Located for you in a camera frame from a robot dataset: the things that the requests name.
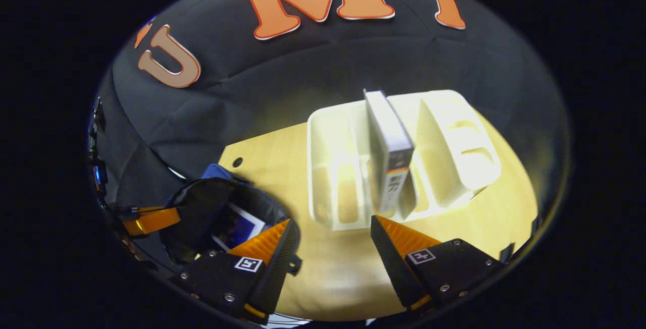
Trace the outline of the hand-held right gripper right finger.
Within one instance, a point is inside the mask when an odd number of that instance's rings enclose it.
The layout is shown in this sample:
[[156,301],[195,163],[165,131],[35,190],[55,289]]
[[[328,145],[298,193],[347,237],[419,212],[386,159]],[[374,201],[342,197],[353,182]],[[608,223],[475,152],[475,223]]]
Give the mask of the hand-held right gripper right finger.
[[371,217],[370,237],[395,294],[410,312],[452,304],[503,267],[466,240],[440,242],[380,215]]

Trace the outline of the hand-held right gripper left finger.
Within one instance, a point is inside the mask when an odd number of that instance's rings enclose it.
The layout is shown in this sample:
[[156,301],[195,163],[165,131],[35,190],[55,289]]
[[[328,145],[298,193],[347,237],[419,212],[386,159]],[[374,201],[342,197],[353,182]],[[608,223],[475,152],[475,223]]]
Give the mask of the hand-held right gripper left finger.
[[286,219],[228,252],[201,254],[171,276],[171,283],[234,319],[266,324],[276,310],[297,240],[297,224]]

